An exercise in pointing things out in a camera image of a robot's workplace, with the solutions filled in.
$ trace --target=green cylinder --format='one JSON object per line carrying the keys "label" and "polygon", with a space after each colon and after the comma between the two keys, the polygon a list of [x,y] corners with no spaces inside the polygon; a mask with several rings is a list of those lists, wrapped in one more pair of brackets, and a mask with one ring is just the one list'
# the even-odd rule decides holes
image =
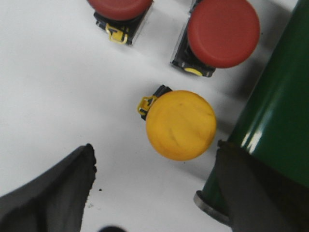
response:
{"label": "green cylinder", "polygon": [[[309,0],[299,0],[228,141],[309,187],[308,118]],[[229,223],[214,170],[195,202]]]}

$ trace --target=white surface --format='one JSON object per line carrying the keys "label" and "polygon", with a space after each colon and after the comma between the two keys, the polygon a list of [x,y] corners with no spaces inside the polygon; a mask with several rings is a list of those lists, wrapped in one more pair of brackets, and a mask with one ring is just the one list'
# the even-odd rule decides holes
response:
{"label": "white surface", "polygon": [[[128,232],[230,231],[193,203],[269,59],[296,0],[251,0],[259,45],[212,78],[169,65],[190,0],[157,0],[133,47],[108,41],[86,0],[0,2],[0,195],[27,183],[80,145],[96,150],[97,179],[83,232],[116,224]],[[218,130],[211,148],[187,162],[148,142],[136,112],[161,84],[204,97]]]}

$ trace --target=yellow button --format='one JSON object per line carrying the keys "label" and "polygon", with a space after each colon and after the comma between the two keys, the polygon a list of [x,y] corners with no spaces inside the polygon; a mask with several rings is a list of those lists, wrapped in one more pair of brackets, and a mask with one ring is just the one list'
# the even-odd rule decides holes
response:
{"label": "yellow button", "polygon": [[147,114],[146,130],[158,153],[173,160],[191,160],[212,143],[216,117],[201,96],[184,90],[172,91],[153,103]]}

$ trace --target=button cap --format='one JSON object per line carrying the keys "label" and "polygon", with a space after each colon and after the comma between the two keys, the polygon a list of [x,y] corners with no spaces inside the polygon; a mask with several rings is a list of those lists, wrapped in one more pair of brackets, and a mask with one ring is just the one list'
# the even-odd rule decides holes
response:
{"label": "button cap", "polygon": [[192,12],[188,42],[195,56],[216,68],[240,64],[254,51],[260,24],[246,0],[203,0]]}
{"label": "button cap", "polygon": [[147,136],[154,149],[173,160],[191,160],[213,141],[216,118],[201,96],[184,90],[158,98],[146,118]]}
{"label": "button cap", "polygon": [[103,17],[125,21],[141,15],[152,0],[88,0],[89,4]]}

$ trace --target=yellow clip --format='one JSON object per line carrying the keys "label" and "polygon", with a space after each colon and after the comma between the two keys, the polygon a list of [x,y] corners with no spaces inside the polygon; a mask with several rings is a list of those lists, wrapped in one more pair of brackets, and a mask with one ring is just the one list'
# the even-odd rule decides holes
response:
{"label": "yellow clip", "polygon": [[149,111],[150,107],[153,105],[153,103],[158,99],[155,95],[152,95],[150,97],[143,97],[141,102],[139,103],[137,107],[137,111],[140,115],[145,116],[147,112]]}
{"label": "yellow clip", "polygon": [[119,29],[110,26],[108,23],[105,26],[105,30],[110,36],[110,41],[118,44],[125,44],[127,42],[128,35]]}
{"label": "yellow clip", "polygon": [[186,72],[188,72],[188,73],[190,72],[190,73],[193,73],[193,74],[195,74],[197,76],[202,76],[203,75],[200,71],[198,71],[196,69],[193,69],[193,68],[185,68],[184,70]]}

